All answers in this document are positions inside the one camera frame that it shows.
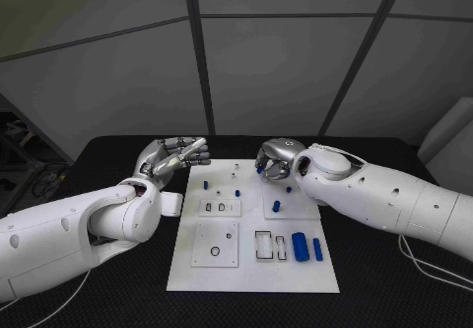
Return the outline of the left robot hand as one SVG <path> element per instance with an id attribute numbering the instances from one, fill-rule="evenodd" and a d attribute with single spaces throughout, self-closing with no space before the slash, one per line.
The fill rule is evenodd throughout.
<path id="1" fill-rule="evenodd" d="M 148 180 L 161 190 L 176 170 L 210 164 L 206 142 L 203 137 L 153 140 L 138 155 L 132 177 Z"/>

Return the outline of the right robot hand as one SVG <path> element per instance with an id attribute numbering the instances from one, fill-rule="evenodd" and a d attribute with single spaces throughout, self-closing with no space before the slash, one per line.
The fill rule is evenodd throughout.
<path id="1" fill-rule="evenodd" d="M 259 147 L 255 160 L 256 173 L 269 180 L 288 177 L 294 158 L 305 150 L 305 146 L 288 138 L 274 138 Z"/>

